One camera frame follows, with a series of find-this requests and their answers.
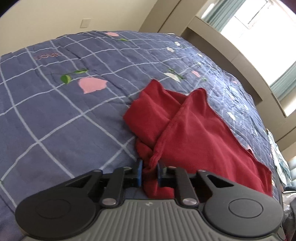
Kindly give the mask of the dark red long-sleeve sweater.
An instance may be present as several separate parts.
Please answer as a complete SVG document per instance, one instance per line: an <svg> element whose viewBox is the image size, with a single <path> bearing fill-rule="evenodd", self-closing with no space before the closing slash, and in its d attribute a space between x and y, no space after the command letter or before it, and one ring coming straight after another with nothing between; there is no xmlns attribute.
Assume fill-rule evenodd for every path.
<svg viewBox="0 0 296 241"><path fill-rule="evenodd" d="M136 136L143 161L143 189L152 199L171 199L174 192L158 185L157 164L188 173L206 170L271 195L271 171L245 149L230 128L208 105L199 88L189 95L166 90L152 80L123 116Z"/></svg>

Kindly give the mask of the folded light blue clothes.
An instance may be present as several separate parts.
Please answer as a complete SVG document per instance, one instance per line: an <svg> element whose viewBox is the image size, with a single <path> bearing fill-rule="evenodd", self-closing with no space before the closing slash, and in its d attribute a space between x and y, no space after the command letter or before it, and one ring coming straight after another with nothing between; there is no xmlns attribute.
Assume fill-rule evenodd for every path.
<svg viewBox="0 0 296 241"><path fill-rule="evenodd" d="M271 145L271 154L276 172L283 186L291 184L292 178L290 174L290 168L287 161L280 152L278 145L276 144L271 131L266 130L269 143Z"/></svg>

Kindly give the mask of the blue plaid floral quilt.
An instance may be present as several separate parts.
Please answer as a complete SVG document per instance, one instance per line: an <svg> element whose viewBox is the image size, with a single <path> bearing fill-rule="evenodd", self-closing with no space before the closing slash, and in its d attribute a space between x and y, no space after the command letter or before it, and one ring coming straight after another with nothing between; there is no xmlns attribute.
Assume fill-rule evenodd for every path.
<svg viewBox="0 0 296 241"><path fill-rule="evenodd" d="M152 79L208 103L241 145L274 171L252 97L205 51L174 34L91 31L1 56L1 240L21 240L26 197L93 169L132 164L123 115Z"/></svg>

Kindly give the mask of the right beige tall wardrobe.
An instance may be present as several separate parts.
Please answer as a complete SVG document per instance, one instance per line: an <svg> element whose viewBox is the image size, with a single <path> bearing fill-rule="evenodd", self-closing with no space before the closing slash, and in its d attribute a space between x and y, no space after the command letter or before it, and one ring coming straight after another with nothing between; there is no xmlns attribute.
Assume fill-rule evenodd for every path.
<svg viewBox="0 0 296 241"><path fill-rule="evenodd" d="M287 161L295 157L295 111L287 118L281 126L285 134L277 140L277 145Z"/></svg>

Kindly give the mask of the beige tall wardrobe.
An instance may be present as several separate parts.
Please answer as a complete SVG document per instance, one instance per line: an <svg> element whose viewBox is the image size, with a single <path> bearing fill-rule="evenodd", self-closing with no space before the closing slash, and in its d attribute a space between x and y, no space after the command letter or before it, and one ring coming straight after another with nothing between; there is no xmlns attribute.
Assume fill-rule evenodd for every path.
<svg viewBox="0 0 296 241"><path fill-rule="evenodd" d="M277 145L287 161L295 157L295 111L287 118L281 126L285 134L277 140Z"/></svg>
<svg viewBox="0 0 296 241"><path fill-rule="evenodd" d="M189 39L191 32L205 40L220 35L213 27L204 22L199 14L203 13L210 1L169 1L158 0L140 27L145 33L174 33Z"/></svg>

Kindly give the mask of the beige window bench cabinet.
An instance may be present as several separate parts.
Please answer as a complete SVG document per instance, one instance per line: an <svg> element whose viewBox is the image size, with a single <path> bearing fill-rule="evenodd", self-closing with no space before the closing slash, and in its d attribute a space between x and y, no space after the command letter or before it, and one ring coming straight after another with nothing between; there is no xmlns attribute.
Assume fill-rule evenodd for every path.
<svg viewBox="0 0 296 241"><path fill-rule="evenodd" d="M198 50L211 58L221 69L235 76L255 104L271 98L283 116L286 116L280 102L270 87L247 58L221 33L195 16L182 36Z"/></svg>

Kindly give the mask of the right blue-grey curtain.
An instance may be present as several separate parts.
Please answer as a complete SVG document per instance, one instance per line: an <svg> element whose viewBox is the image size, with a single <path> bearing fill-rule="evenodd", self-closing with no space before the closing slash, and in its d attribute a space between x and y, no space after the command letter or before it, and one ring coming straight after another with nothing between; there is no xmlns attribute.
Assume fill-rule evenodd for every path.
<svg viewBox="0 0 296 241"><path fill-rule="evenodd" d="M296 62L288 68L283 75L281 75L272 85L270 89L273 95L282 101L295 88L296 79Z"/></svg>

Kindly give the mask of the blue-grey curtain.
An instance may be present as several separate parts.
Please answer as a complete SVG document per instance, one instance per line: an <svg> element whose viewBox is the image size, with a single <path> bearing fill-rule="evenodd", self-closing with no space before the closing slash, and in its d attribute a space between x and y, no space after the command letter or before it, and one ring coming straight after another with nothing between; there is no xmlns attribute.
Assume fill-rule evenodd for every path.
<svg viewBox="0 0 296 241"><path fill-rule="evenodd" d="M296 79L296 62L288 68L283 75L281 75L272 85L270 89L273 95L282 101L295 88Z"/></svg>
<svg viewBox="0 0 296 241"><path fill-rule="evenodd" d="M218 3L203 18L203 21L208 23L218 32L221 32L244 3L245 0L218 1Z"/></svg>

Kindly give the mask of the left beige tall wardrobe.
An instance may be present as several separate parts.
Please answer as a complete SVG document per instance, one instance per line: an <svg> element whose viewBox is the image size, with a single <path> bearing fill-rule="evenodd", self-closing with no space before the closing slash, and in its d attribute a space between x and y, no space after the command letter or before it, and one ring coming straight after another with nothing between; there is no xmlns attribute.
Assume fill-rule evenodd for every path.
<svg viewBox="0 0 296 241"><path fill-rule="evenodd" d="M205 40L220 35L213 27L204 22L199 14L203 13L210 1L169 1L158 0L140 27L145 33L174 33L189 39L191 32Z"/></svg>

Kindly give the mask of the left blue-grey curtain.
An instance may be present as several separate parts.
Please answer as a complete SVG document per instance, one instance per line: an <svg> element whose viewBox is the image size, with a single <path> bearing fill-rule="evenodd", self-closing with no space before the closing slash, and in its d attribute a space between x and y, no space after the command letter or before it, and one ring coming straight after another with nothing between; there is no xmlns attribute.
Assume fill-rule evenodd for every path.
<svg viewBox="0 0 296 241"><path fill-rule="evenodd" d="M208 23L218 32L221 32L244 3L245 0L218 1L218 3L203 18L203 21Z"/></svg>

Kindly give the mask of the white wall socket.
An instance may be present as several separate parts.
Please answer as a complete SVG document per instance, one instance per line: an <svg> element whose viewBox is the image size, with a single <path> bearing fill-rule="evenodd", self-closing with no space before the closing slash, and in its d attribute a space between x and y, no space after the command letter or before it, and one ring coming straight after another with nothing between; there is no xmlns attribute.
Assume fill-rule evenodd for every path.
<svg viewBox="0 0 296 241"><path fill-rule="evenodd" d="M91 19L83 19L83 20L81 21L80 28L88 28L90 22L91 22Z"/></svg>

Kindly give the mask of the window with white frame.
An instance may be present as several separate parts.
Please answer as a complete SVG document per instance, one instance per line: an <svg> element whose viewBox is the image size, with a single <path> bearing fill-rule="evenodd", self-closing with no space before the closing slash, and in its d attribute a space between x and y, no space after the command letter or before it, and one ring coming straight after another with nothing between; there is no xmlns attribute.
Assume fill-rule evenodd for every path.
<svg viewBox="0 0 296 241"><path fill-rule="evenodd" d="M221 33L268 85L295 62L295 13L282 1L245 1Z"/></svg>

